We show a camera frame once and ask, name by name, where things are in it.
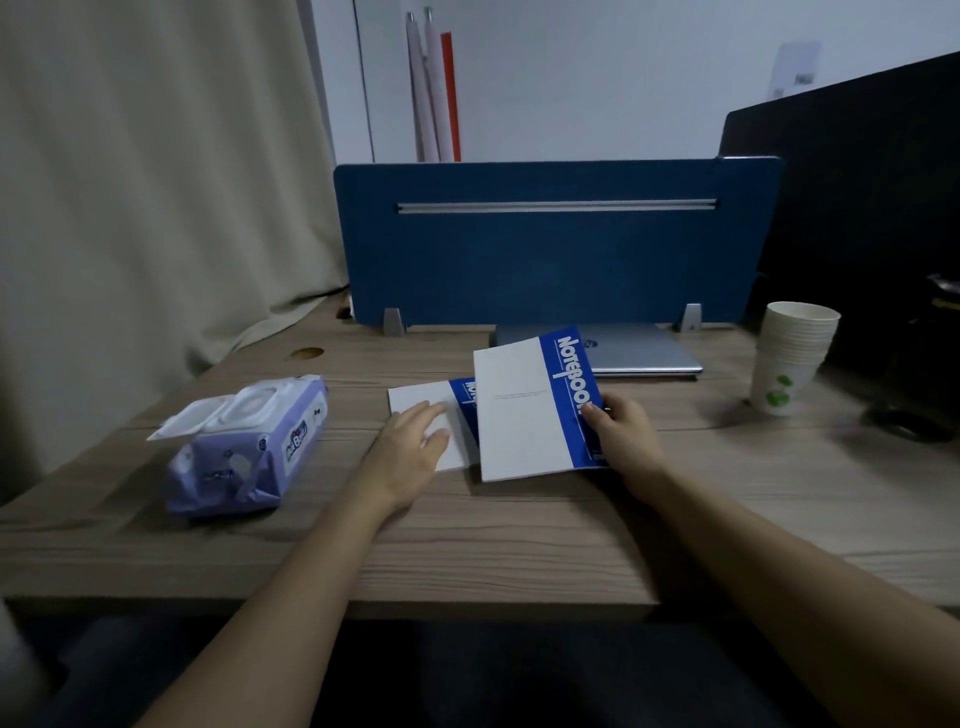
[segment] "desk surface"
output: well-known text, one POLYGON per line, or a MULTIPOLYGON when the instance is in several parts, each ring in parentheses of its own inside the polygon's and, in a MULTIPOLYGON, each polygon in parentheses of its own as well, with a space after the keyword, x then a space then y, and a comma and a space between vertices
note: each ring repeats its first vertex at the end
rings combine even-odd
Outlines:
MULTIPOLYGON (((0 591, 23 608, 102 600, 238 600, 300 539, 386 420, 387 387, 468 376, 488 334, 388 339, 335 318, 303 321, 231 354, 0 509, 0 591), (318 358, 290 353, 321 347, 318 358), (158 484, 177 444, 144 438, 189 401, 267 377, 322 374, 330 419, 283 505, 189 525, 164 512, 158 484)), ((642 401, 668 453, 784 528, 945 607, 960 605, 960 449, 923 446, 859 423, 863 402, 824 376, 799 414, 765 419, 743 403, 752 337, 707 329, 684 341, 699 381, 619 381, 642 401)), ((615 476, 562 473, 485 484, 438 475, 380 533, 351 603, 356 616, 635 613, 716 596, 615 476)))

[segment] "hand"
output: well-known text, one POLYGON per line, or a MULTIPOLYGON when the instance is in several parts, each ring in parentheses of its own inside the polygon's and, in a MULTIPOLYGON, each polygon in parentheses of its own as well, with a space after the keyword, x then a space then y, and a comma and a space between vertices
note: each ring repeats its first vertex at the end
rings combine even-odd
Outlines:
POLYGON ((354 491, 384 506, 385 515, 413 503, 426 490, 450 442, 447 429, 438 429, 423 442, 425 430, 445 410, 442 402, 431 406, 422 401, 395 412, 360 462, 350 482, 354 491))
POLYGON ((662 481, 667 468, 657 431, 638 402, 612 392, 600 394, 610 414, 590 402, 580 412, 600 437, 610 467, 623 476, 631 493, 649 500, 650 489, 662 481))

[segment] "stack of paper cups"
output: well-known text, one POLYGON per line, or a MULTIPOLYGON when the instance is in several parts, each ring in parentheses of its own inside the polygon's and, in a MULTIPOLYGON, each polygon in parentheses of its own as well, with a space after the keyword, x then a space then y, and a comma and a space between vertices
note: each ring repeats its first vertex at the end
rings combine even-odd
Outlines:
POLYGON ((756 342, 750 402, 785 416, 827 356, 840 314, 813 303, 777 301, 767 306, 756 342))

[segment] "dark floor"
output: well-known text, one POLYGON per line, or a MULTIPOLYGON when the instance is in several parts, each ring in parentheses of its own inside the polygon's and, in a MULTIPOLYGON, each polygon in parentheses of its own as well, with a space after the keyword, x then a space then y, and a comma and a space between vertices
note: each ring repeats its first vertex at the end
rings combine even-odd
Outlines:
MULTIPOLYGON (((161 616, 35 621, 28 634, 70 672, 23 725, 131 725, 222 624, 161 616)), ((314 724, 398 720, 458 728, 831 724, 743 622, 346 622, 314 724)))

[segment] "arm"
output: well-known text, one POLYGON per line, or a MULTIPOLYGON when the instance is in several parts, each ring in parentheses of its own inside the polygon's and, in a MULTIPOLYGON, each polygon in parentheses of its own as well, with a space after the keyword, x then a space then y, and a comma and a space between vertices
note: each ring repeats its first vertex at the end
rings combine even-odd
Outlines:
POLYGON ((433 477, 450 433, 423 433, 444 411, 395 414, 345 489, 274 576, 151 706, 138 728, 306 726, 353 584, 373 537, 433 477))
POLYGON ((585 405, 608 462, 844 726, 960 725, 960 622, 677 473, 643 408, 585 405))

